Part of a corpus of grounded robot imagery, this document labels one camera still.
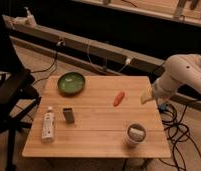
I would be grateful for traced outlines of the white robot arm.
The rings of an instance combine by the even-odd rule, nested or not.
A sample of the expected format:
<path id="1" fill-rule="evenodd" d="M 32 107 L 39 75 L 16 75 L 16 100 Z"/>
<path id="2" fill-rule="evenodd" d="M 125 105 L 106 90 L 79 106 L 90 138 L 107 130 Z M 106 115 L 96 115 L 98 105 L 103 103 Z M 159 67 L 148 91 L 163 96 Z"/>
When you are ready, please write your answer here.
<path id="1" fill-rule="evenodd" d="M 160 104 L 169 100 L 177 90 L 188 85 L 201 94 L 201 55 L 177 54 L 170 56 L 164 73 L 141 96 L 141 103 L 156 100 Z"/>

